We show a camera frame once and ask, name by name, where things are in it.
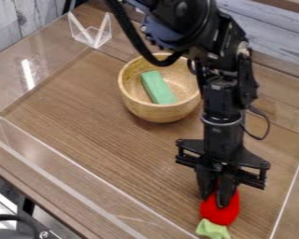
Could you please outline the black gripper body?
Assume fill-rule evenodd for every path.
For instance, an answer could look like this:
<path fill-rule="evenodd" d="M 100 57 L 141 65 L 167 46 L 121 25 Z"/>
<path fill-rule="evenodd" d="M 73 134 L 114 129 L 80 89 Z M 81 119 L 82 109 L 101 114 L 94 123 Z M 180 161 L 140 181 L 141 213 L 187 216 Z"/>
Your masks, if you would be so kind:
<path fill-rule="evenodd" d="M 244 120 L 229 124 L 204 124 L 201 139 L 179 139 L 176 141 L 176 163 L 193 168 L 203 168 L 219 178 L 233 175 L 236 186 L 244 184 L 256 189 L 265 188 L 268 161 L 251 153 L 243 145 L 245 134 Z"/>

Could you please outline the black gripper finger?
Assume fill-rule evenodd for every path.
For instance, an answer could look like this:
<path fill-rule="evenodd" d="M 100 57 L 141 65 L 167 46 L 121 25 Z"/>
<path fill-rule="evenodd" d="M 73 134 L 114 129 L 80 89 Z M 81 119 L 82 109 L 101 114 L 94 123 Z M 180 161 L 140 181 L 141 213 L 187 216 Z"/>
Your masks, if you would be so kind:
<path fill-rule="evenodd" d="M 203 168 L 196 169 L 196 183 L 199 189 L 199 195 L 203 200 L 209 198 L 215 190 L 216 175 L 213 172 L 207 171 Z"/>
<path fill-rule="evenodd" d="M 233 175 L 223 175 L 217 180 L 216 206 L 224 208 L 229 205 L 231 198 L 236 189 L 236 180 Z"/>

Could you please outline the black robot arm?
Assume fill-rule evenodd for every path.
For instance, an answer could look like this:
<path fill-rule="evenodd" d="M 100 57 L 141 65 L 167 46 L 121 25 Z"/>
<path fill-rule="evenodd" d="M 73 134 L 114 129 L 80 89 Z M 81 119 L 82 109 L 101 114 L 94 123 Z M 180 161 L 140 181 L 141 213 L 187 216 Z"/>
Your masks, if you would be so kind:
<path fill-rule="evenodd" d="M 252 49 L 244 30 L 215 0 L 122 0 L 144 14 L 142 33 L 153 45 L 168 49 L 157 59 L 130 25 L 124 31 L 149 63 L 167 66 L 187 58 L 203 98 L 204 136 L 179 139 L 176 162 L 193 168 L 203 199 L 216 206 L 231 203 L 236 187 L 265 186 L 271 165 L 243 146 L 245 112 L 253 111 L 257 84 L 252 75 Z"/>

